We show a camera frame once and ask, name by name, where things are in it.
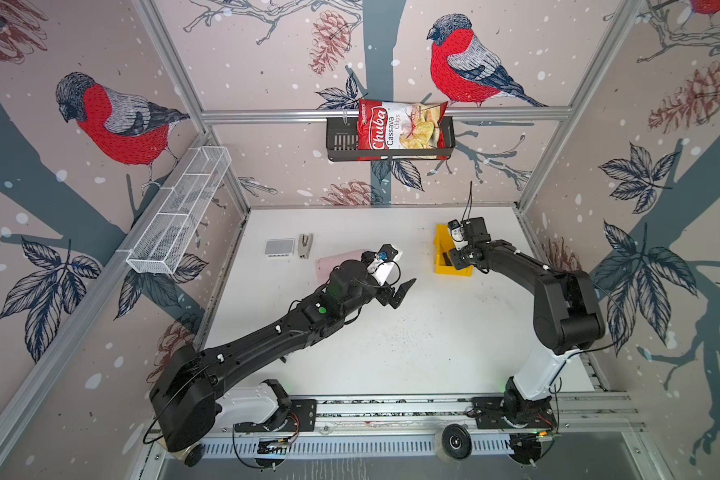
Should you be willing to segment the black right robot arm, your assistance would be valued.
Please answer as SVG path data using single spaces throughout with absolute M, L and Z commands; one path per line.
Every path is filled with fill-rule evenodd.
M 551 387 L 568 360 L 585 352 L 605 334 L 593 282 L 582 270 L 564 271 L 494 240 L 481 217 L 452 220 L 448 252 L 457 270 L 473 267 L 498 273 L 533 295 L 532 326 L 539 344 L 505 386 L 502 414 L 514 427 L 540 419 L 549 406 Z

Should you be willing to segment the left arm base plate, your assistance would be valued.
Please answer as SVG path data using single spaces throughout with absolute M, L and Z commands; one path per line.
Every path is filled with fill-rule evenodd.
M 263 423 L 241 423 L 234 426 L 236 433 L 296 433 L 313 432 L 317 417 L 315 399 L 291 400 L 288 405 L 279 406 Z

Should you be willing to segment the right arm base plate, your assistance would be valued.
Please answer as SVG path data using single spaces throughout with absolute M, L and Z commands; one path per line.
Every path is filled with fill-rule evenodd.
M 551 398 L 539 401 L 506 400 L 500 396 L 473 397 L 469 417 L 480 430 L 536 429 L 551 430 L 558 427 Z

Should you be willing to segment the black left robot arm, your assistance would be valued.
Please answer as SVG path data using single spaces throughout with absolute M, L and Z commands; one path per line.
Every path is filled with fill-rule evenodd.
M 413 283 L 388 281 L 399 267 L 401 250 L 385 244 L 377 252 L 342 262 L 313 293 L 286 314 L 237 340 L 196 351 L 185 345 L 172 355 L 149 395 L 160 442 L 178 453 L 199 442 L 229 410 L 224 395 L 263 367 L 309 348 L 354 322 L 377 301 L 398 308 Z

